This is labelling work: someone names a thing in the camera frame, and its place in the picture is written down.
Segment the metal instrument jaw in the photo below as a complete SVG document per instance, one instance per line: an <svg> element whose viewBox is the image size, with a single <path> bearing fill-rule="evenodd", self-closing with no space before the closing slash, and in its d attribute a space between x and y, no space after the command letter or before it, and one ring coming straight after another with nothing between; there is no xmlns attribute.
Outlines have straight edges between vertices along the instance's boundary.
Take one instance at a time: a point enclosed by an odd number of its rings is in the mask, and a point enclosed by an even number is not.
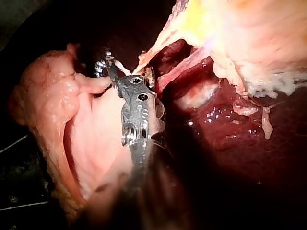
<svg viewBox="0 0 307 230"><path fill-rule="evenodd" d="M148 68L142 75L120 78L117 74L116 60L111 52L106 52L105 59L112 86L119 97L126 100L121 111L123 146L131 145L141 139L151 139L153 135L163 133L165 109L153 91L152 70Z"/></svg>

